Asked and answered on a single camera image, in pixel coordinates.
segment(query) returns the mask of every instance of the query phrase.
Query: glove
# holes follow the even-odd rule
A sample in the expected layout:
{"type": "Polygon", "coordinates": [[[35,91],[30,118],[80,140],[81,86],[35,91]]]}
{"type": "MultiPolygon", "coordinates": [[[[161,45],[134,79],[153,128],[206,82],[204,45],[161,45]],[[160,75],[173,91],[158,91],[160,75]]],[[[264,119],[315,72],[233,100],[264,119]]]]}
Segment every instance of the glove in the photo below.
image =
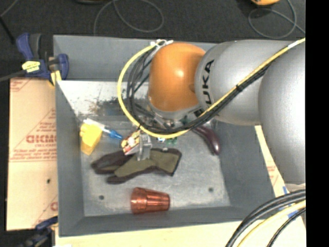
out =
{"type": "Polygon", "coordinates": [[[112,173],[107,178],[109,184],[121,184],[140,174],[151,172],[173,176],[181,158],[181,152],[174,148],[161,150],[153,148],[150,158],[137,160],[137,156],[126,156],[123,152],[108,154],[92,163],[96,173],[112,173]]]}

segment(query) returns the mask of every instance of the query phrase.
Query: clamp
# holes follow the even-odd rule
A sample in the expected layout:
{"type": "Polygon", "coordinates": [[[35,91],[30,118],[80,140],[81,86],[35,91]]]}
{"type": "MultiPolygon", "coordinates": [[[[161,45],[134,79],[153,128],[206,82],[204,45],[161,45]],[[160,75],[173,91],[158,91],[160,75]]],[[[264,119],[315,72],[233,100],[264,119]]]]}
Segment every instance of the clamp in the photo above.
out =
{"type": "Polygon", "coordinates": [[[25,77],[41,77],[48,79],[52,84],[56,80],[66,79],[69,64],[67,54],[59,54],[51,61],[41,59],[39,56],[39,42],[41,34],[23,33],[16,39],[16,46],[24,56],[25,63],[22,65],[25,77]],[[57,65],[53,70],[48,67],[57,65]]]}

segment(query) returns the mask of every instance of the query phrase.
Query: black floor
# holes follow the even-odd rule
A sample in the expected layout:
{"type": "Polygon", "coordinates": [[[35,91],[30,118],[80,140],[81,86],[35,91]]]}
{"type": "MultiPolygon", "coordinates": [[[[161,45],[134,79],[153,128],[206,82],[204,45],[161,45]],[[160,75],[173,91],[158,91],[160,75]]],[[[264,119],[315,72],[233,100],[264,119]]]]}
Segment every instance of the black floor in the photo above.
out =
{"type": "MultiPolygon", "coordinates": [[[[109,4],[84,5],[74,0],[0,0],[0,15],[14,38],[23,32],[42,33],[41,47],[52,53],[53,34],[83,34],[120,38],[164,38],[195,42],[226,42],[241,39],[291,40],[305,34],[305,0],[281,0],[272,10],[257,10],[247,0],[147,0],[155,4],[161,14],[141,0],[116,0],[121,15],[131,25],[125,24],[109,4]],[[283,14],[297,26],[279,14],[283,14]],[[252,19],[255,31],[249,24],[252,19]],[[154,30],[141,32],[136,29],[154,30]]],[[[20,70],[23,57],[10,36],[0,25],[0,77],[20,70]]],[[[0,82],[0,246],[15,246],[31,236],[31,231],[6,232],[6,182],[8,169],[8,81],[0,82]]]]}

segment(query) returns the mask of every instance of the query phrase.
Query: cardboard sheet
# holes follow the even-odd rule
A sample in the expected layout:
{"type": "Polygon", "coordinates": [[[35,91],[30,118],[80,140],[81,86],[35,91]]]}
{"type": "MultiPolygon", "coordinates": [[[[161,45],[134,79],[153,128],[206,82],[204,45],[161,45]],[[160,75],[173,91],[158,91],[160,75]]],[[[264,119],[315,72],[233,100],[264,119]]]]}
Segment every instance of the cardboard sheet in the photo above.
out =
{"type": "Polygon", "coordinates": [[[10,81],[7,230],[34,228],[57,215],[54,87],[37,78],[10,81]]]}

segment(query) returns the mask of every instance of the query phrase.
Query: copper cup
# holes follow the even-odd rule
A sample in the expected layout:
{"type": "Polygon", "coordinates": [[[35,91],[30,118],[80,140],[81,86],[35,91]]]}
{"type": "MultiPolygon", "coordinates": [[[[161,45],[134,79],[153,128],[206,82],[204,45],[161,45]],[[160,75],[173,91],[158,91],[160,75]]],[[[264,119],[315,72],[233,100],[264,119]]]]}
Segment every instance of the copper cup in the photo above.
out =
{"type": "Polygon", "coordinates": [[[169,209],[170,198],[164,192],[136,187],[130,199],[133,214],[141,214],[169,209]]]}

